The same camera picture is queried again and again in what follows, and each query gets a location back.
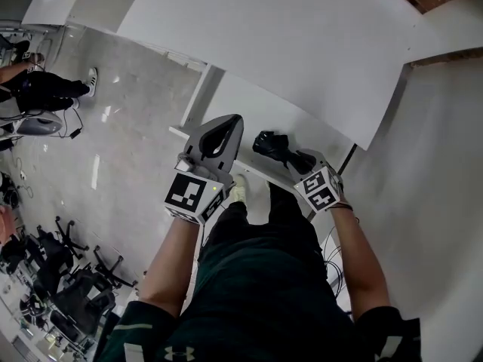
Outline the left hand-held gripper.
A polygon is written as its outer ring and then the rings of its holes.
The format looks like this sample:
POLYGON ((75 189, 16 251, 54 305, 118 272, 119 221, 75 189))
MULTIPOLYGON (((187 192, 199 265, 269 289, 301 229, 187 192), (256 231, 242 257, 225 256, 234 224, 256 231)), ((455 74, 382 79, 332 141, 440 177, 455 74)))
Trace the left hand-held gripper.
POLYGON ((244 132, 243 118, 224 115, 198 126, 178 155, 165 197, 166 211, 204 225, 234 186, 233 163, 244 132))

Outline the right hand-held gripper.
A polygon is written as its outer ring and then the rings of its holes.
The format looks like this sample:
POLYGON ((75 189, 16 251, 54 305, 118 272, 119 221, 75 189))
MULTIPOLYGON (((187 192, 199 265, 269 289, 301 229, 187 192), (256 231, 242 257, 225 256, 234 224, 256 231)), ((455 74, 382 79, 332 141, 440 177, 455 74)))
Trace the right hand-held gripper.
POLYGON ((295 190, 315 213, 341 201, 342 179, 322 153, 312 149, 292 152, 288 169, 295 182, 295 190))

